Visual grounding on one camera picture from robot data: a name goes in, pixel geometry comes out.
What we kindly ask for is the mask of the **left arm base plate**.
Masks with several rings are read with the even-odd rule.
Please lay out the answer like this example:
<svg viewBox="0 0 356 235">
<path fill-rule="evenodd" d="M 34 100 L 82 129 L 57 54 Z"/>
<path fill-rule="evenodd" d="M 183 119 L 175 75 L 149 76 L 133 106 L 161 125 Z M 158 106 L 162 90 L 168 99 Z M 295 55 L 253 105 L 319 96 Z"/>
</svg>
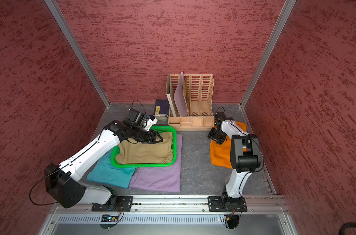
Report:
<svg viewBox="0 0 356 235">
<path fill-rule="evenodd" d="M 133 196 L 111 196 L 103 205 L 93 203 L 92 212 L 129 212 L 133 203 Z"/>
</svg>

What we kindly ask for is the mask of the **green plastic basket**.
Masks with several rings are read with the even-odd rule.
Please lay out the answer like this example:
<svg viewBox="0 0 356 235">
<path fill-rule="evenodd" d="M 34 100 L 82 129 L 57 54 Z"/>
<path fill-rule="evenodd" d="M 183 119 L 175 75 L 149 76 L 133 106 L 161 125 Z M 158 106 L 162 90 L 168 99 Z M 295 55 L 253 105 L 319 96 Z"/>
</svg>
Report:
<svg viewBox="0 0 356 235">
<path fill-rule="evenodd" d="M 119 147 L 116 146 L 112 150 L 111 154 L 111 164 L 115 167 L 118 168 L 127 168 L 127 167 L 166 167 L 166 166 L 171 166 L 176 158 L 177 158 L 177 132 L 173 127 L 170 126 L 153 126 L 151 128 L 152 130 L 158 131 L 159 133 L 164 133 L 164 132 L 169 132 L 173 134 L 173 144 L 172 144 L 172 149 L 173 149 L 173 160 L 171 163 L 167 164 L 118 164 L 115 156 L 119 153 Z"/>
</svg>

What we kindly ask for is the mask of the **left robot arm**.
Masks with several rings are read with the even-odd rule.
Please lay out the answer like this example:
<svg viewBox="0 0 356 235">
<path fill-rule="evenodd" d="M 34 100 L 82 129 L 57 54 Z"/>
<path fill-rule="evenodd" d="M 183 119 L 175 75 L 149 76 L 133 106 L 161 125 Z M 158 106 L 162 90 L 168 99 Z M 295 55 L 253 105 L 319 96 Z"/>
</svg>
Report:
<svg viewBox="0 0 356 235">
<path fill-rule="evenodd" d="M 107 124 L 98 137 L 72 157 L 59 165 L 45 168 L 45 187 L 57 203 L 68 209 L 76 204 L 97 204 L 105 211 L 117 208 L 116 192 L 106 186 L 92 187 L 79 181 L 105 153 L 123 141 L 134 139 L 137 143 L 156 144 L 162 141 L 157 131 L 151 129 L 157 119 L 150 115 L 141 124 L 127 120 L 114 120 Z"/>
</svg>

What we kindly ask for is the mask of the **khaki pants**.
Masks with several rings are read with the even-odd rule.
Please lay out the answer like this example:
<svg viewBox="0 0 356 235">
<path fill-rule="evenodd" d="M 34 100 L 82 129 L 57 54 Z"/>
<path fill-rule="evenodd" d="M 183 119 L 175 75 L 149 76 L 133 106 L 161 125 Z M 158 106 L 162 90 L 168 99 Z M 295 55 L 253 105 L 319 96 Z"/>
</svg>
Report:
<svg viewBox="0 0 356 235">
<path fill-rule="evenodd" d="M 137 143 L 129 138 L 118 145 L 119 153 L 115 156 L 118 164 L 167 164 L 174 157 L 173 134 L 160 133 L 163 141 L 157 144 Z"/>
</svg>

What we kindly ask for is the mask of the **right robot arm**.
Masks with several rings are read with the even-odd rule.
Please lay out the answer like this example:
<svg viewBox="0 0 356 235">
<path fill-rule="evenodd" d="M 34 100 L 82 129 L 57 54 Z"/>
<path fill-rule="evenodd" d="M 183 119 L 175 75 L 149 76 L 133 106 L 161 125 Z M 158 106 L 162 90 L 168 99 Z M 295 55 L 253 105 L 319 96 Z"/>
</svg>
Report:
<svg viewBox="0 0 356 235">
<path fill-rule="evenodd" d="M 230 117 L 216 114 L 214 127 L 210 130 L 210 159 L 215 166 L 232 169 L 230 179 L 216 203 L 210 199 L 210 209 L 229 212 L 246 210 L 243 190 L 252 173 L 262 168 L 262 154 L 258 137 L 241 128 Z"/>
</svg>

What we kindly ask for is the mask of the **orange pants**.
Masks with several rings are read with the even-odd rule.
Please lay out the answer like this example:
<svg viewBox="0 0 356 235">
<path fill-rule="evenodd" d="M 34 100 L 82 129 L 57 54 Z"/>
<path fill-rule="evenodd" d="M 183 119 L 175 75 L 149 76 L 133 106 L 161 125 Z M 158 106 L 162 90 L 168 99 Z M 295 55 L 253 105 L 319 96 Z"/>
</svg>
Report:
<svg viewBox="0 0 356 235">
<path fill-rule="evenodd" d="M 227 136 L 227 141 L 222 145 L 217 144 L 215 141 L 211 141 L 210 144 L 210 159 L 213 165 L 233 168 L 230 161 L 231 152 L 231 140 Z"/>
</svg>

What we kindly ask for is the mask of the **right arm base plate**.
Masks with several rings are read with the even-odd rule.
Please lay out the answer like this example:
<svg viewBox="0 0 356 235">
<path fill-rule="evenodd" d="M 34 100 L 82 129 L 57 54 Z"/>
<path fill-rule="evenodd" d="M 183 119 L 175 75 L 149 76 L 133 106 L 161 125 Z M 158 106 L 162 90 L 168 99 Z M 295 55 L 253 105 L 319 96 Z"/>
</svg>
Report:
<svg viewBox="0 0 356 235">
<path fill-rule="evenodd" d="M 207 199 L 210 212 L 248 211 L 246 201 L 243 197 L 209 196 Z"/>
</svg>

